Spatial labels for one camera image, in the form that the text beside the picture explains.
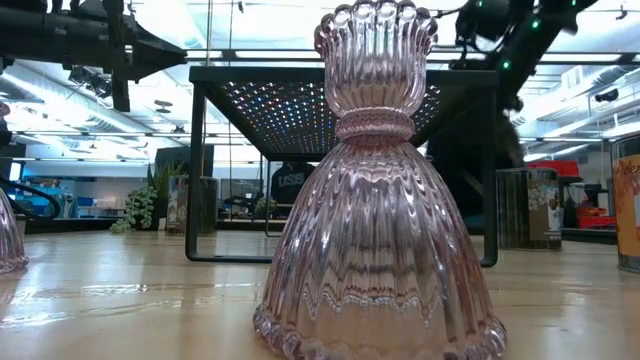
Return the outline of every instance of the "potted plant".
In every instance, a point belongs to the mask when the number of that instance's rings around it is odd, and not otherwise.
[[[129,193],[125,202],[125,215],[111,226],[111,231],[115,234],[121,234],[134,226],[139,229],[150,228],[155,209],[154,200],[157,197],[157,190],[151,186],[145,186]]]
[[[157,191],[154,199],[154,210],[151,215],[150,230],[158,230],[160,219],[167,217],[167,207],[169,205],[169,179],[175,175],[186,175],[187,170],[183,162],[169,161],[163,166],[156,166],[155,172],[151,171],[151,165],[147,168],[147,182],[149,187]]]

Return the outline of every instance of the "ceiling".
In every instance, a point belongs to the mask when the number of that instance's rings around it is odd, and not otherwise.
[[[311,52],[291,55],[292,50],[311,50],[313,31],[319,19],[343,3],[344,0],[257,0],[222,1],[212,4],[212,54],[219,50],[234,49],[253,57],[304,56]],[[464,0],[414,0],[416,5],[432,10],[455,9]],[[64,1],[68,7],[69,0]],[[69,157],[113,160],[148,160],[155,150],[166,146],[188,145],[188,137],[159,138],[144,136],[145,133],[169,133],[176,127],[190,131],[192,86],[188,81],[189,67],[201,64],[206,54],[207,0],[133,0],[132,8],[137,21],[155,35],[188,51],[190,61],[142,79],[139,84],[129,85],[131,112],[119,113],[112,109],[108,99],[99,100],[89,90],[78,88],[68,80],[69,72],[60,65],[33,61],[17,61],[0,77],[0,100],[7,102],[12,114],[7,117],[9,128],[27,131],[18,137],[18,142],[27,143],[36,149],[40,157]],[[620,16],[623,5],[628,14]],[[439,53],[431,59],[440,60],[431,68],[441,68],[447,57],[456,53],[446,50],[455,37],[455,16],[439,20]],[[611,58],[615,52],[640,52],[640,1],[600,0],[578,18],[579,32],[576,36],[561,34],[548,54],[548,59],[576,59],[589,61],[598,56]],[[281,50],[268,52],[265,49]],[[220,63],[225,66],[242,66],[242,63]],[[277,63],[251,63],[253,66],[277,66]],[[320,63],[286,64],[288,66],[322,66]],[[620,98],[612,103],[595,103],[593,91],[588,87],[590,76],[597,76],[606,67],[584,66],[581,68],[582,88],[567,89],[569,65],[541,65],[520,92],[525,101],[522,113],[513,116],[518,131],[524,138],[529,154],[556,154],[563,150],[586,146],[590,142],[536,141],[537,138],[573,137],[579,139],[619,136],[624,131],[635,129],[638,122],[635,111],[637,76],[632,71],[617,79],[615,86],[624,87]],[[599,86],[597,90],[614,86]],[[160,106],[156,102],[170,103]],[[624,107],[618,114],[617,107]],[[208,143],[220,145],[216,148],[216,159],[229,161],[256,161],[259,153],[249,145],[237,129],[230,126],[225,117],[213,106],[207,109],[207,131],[221,136],[207,139]],[[585,124],[569,129],[578,121]],[[626,130],[616,128],[625,125]],[[59,136],[43,134],[44,131],[60,132]],[[74,136],[85,133],[137,133],[140,136]],[[231,133],[228,137],[222,134]]]

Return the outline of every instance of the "red object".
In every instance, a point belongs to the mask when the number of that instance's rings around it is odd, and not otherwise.
[[[558,176],[579,177],[578,163],[569,160],[542,160],[533,161],[527,164],[529,168],[554,169]]]
[[[579,216],[578,227],[580,229],[593,229],[602,227],[615,227],[614,216]]]

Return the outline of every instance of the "black metal frame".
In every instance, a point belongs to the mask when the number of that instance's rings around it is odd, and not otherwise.
[[[251,129],[243,126],[242,119],[235,112],[226,94],[221,89],[213,86],[214,83],[229,81],[253,81],[253,82],[277,82],[295,81],[317,82],[324,80],[324,69],[305,68],[249,68],[249,67],[192,67],[190,71],[190,81],[194,84],[193,109],[191,120],[191,164],[202,162],[202,128],[205,119],[206,100],[210,100],[218,109],[227,116],[236,128],[249,140],[267,160],[267,194],[270,185],[270,163],[272,161],[307,161],[316,162],[322,160],[325,154],[274,154],[266,152],[259,146],[259,139],[256,139]],[[496,93],[498,83],[497,73],[494,71],[442,71],[434,70],[427,72],[429,83],[436,86],[465,86],[471,89],[481,89],[486,94],[485,98],[479,99],[486,104],[487,124],[484,135],[483,147],[483,195],[485,213],[484,231],[484,257],[481,259],[483,267],[492,267],[498,261],[497,244],[497,216],[496,216],[496,174],[495,174],[495,116],[496,116]],[[429,136],[438,132],[444,126],[454,121],[458,116],[451,116],[451,113],[443,113],[436,120],[431,121],[420,133],[412,138],[415,146],[422,145]],[[198,217],[191,214],[198,213],[200,198],[200,166],[191,166],[189,170],[189,193],[187,206],[187,234],[185,238],[185,254],[191,261],[200,262],[234,262],[234,263],[271,263],[270,256],[234,256],[234,255],[214,255],[202,256],[198,254]]]

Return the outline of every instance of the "scalloped glass rim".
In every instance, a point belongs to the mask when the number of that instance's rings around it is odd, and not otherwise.
[[[385,11],[389,11],[386,16],[380,16],[385,14]],[[353,5],[340,5],[333,14],[327,14],[322,18],[320,25],[315,29],[315,50],[324,57],[325,50],[328,47],[328,39],[337,37],[339,28],[351,27],[356,17],[365,20],[371,16],[375,17],[376,23],[379,19],[386,21],[391,17],[395,17],[396,21],[401,19],[403,22],[417,20],[420,24],[418,28],[426,31],[427,36],[416,38],[423,38],[424,41],[431,41],[432,43],[438,42],[438,23],[431,16],[429,10],[423,7],[417,8],[412,1],[404,0],[398,3],[394,0],[358,0]]]

